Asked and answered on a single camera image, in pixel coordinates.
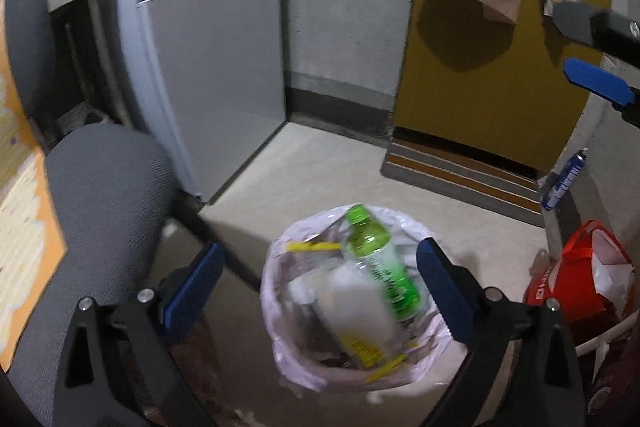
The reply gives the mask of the white foam block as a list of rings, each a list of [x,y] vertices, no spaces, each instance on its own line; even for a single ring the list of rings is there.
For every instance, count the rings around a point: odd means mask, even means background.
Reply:
[[[314,295],[326,327],[344,346],[364,343],[395,350],[402,334],[382,287],[358,265],[342,262],[314,277]]]

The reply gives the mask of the green tea bottle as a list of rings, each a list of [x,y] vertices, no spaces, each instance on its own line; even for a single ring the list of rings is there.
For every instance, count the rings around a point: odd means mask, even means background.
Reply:
[[[390,231],[363,205],[345,213],[348,234],[345,251],[383,288],[398,322],[413,319],[421,308],[421,295],[397,254]]]

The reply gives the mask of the trash bin with white bag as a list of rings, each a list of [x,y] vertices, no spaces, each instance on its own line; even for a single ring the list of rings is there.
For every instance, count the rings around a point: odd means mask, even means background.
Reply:
[[[403,212],[370,206],[388,235],[366,257],[348,250],[346,206],[290,225],[269,247],[260,304],[277,368],[314,392],[369,392],[412,385],[452,335],[416,266],[432,231]]]

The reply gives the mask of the blue white spray can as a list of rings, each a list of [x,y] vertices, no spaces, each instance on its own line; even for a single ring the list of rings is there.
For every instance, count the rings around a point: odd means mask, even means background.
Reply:
[[[544,210],[551,211],[559,205],[564,195],[570,191],[570,187],[584,170],[587,164],[587,149],[585,147],[578,150],[572,157],[567,159],[561,172],[552,181],[551,185],[544,192],[541,199],[541,206]]]

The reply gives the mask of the grey office chair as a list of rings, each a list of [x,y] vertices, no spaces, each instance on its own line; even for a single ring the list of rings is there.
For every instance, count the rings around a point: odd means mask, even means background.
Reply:
[[[160,232],[176,220],[202,246],[224,248],[224,271],[249,288],[259,277],[198,215],[177,187],[170,161],[149,135],[87,124],[46,157],[65,258],[1,374],[6,426],[145,426],[136,392],[145,387],[167,426],[213,426],[163,340],[162,284],[142,301]]]

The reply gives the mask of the brown wooden door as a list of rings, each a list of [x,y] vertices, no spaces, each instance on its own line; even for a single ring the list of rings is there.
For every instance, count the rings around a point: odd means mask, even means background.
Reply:
[[[602,55],[561,35],[543,5],[522,0],[506,24],[476,0],[412,0],[395,126],[550,171],[588,98],[562,63]]]

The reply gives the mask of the red shopping bag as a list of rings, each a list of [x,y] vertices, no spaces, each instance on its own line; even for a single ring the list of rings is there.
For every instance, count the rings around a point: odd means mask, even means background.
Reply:
[[[566,243],[561,258],[533,279],[529,306],[558,300],[567,323],[617,323],[634,300],[636,270],[622,244],[601,222],[585,222]]]

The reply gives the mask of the yellow striped dotted cloth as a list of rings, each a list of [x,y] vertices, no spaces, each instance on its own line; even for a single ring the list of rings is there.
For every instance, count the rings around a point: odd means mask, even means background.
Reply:
[[[1,368],[66,254],[42,148],[18,95],[1,9]]]

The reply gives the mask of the grey refrigerator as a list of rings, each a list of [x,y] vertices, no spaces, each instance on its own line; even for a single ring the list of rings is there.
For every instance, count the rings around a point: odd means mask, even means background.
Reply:
[[[134,124],[214,198],[284,123],[281,0],[98,0]]]

